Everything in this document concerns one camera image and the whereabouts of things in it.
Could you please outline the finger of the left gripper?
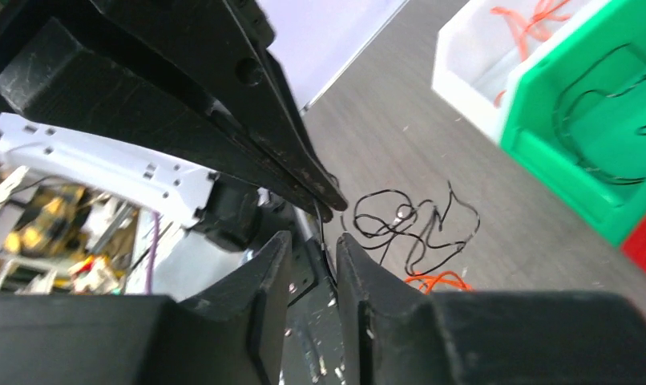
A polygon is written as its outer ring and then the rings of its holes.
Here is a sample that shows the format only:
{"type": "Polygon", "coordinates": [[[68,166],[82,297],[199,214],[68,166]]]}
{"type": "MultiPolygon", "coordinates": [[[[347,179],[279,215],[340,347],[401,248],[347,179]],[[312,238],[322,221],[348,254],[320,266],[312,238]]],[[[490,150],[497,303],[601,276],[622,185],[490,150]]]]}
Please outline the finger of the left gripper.
{"type": "Polygon", "coordinates": [[[105,19],[174,65],[239,124],[228,136],[260,185],[305,209],[348,202],[316,157],[277,61],[230,1],[95,1],[105,19]]]}
{"type": "MultiPolygon", "coordinates": [[[[102,18],[0,18],[0,111],[164,152],[261,186],[220,102],[102,18]]],[[[325,221],[333,209],[314,201],[325,221]]]]}

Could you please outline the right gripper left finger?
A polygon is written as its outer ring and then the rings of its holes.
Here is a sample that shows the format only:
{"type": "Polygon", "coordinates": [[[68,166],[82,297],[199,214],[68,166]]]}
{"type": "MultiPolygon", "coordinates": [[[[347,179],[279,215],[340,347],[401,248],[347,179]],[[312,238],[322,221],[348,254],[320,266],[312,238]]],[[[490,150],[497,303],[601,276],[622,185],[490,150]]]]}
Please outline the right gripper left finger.
{"type": "Polygon", "coordinates": [[[276,384],[291,262],[280,231],[181,302],[0,294],[0,384],[276,384]]]}

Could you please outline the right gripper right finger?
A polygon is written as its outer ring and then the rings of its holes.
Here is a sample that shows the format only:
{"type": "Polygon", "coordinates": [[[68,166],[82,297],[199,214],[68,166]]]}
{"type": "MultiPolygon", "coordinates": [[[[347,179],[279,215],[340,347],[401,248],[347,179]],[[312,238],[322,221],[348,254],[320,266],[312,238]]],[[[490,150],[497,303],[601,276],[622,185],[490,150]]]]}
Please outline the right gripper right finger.
{"type": "Polygon", "coordinates": [[[423,294],[337,240],[348,384],[646,384],[646,319],[604,291],[423,294]]]}

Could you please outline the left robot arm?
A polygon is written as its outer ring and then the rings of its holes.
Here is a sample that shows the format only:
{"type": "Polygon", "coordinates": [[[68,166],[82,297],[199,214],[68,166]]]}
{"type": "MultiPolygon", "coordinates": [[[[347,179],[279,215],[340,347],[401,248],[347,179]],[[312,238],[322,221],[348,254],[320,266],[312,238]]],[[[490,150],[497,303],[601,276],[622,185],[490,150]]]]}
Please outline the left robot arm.
{"type": "Polygon", "coordinates": [[[282,230],[264,188],[330,221],[255,1],[0,1],[0,157],[101,188],[230,251],[282,230]]]}

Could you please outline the white plastic bin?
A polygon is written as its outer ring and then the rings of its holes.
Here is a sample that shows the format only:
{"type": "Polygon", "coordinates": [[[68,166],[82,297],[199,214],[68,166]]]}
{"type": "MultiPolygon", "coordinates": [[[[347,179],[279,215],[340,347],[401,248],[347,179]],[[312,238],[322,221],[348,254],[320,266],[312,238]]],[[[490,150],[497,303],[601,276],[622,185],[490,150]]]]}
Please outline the white plastic bin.
{"type": "Polygon", "coordinates": [[[438,32],[432,90],[499,144],[521,77],[604,1],[469,1],[438,32]]]}

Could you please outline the green plastic bin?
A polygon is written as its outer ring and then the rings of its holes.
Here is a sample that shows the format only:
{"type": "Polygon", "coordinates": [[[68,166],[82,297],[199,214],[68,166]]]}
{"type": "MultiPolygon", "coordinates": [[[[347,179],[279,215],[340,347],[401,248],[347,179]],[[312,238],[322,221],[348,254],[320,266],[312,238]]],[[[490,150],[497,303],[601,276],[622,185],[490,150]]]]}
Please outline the green plastic bin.
{"type": "Polygon", "coordinates": [[[522,76],[501,148],[613,245],[646,214],[646,1],[610,1],[522,76]]]}

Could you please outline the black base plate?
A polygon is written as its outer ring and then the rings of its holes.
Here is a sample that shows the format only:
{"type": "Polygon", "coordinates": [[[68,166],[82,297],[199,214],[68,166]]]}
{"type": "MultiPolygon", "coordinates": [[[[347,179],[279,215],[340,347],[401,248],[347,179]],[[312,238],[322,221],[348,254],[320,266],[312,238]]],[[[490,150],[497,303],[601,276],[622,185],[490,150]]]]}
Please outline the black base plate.
{"type": "Polygon", "coordinates": [[[293,210],[281,384],[346,384],[337,282],[317,218],[293,210]]]}

